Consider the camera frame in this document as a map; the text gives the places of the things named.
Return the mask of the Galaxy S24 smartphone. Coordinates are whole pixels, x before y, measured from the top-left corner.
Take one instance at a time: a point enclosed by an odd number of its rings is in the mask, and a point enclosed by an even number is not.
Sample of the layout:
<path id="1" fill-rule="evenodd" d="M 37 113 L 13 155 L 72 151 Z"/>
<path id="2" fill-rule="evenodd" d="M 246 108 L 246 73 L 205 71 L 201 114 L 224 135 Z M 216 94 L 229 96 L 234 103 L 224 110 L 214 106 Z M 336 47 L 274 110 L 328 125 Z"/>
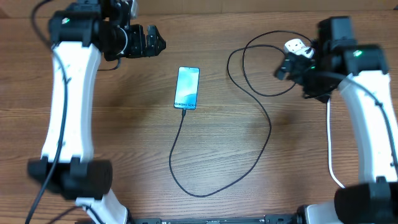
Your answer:
<path id="1" fill-rule="evenodd" d="M 196 67 L 179 67 L 175 89 L 174 108 L 195 110 L 197 107 L 200 69 Z"/>

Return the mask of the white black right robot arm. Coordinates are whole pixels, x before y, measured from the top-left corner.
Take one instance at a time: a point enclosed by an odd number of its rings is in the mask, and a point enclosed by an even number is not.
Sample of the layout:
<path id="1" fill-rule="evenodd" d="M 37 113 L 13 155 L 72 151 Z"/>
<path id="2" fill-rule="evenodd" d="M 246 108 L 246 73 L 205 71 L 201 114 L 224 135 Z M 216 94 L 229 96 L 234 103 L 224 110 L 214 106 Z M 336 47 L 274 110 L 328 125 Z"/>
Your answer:
<path id="1" fill-rule="evenodd" d="M 300 85 L 305 98 L 326 103 L 339 91 L 358 146 L 358 183 L 340 187 L 332 201 L 307 205 L 305 223 L 397 222 L 397 120 L 390 75 L 382 48 L 358 44 L 348 16 L 318 23 L 310 46 L 300 39 L 284 45 L 275 71 Z"/>

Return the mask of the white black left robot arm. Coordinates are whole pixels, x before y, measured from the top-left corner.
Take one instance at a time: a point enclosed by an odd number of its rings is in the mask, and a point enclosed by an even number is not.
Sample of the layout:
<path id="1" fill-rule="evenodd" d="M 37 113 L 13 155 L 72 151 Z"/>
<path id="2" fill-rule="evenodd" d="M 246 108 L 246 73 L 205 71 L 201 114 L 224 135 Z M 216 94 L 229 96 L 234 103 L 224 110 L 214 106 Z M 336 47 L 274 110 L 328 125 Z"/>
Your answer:
<path id="1" fill-rule="evenodd" d="M 27 165 L 40 184 L 33 210 L 50 191 L 74 201 L 93 223 L 133 222 L 112 191 L 111 162 L 94 158 L 91 117 L 102 60 L 155 57 L 166 47 L 156 26 L 131 24 L 137 12 L 135 0 L 77 1 L 50 18 L 42 38 L 53 62 L 49 128 L 40 158 Z"/>

